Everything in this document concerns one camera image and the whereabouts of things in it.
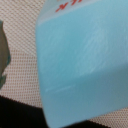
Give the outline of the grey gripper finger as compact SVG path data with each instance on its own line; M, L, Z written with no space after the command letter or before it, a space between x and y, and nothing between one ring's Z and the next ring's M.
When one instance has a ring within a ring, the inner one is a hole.
M3 22L0 20L0 89L6 82L4 70L11 62L10 50L8 47L7 38L3 28Z

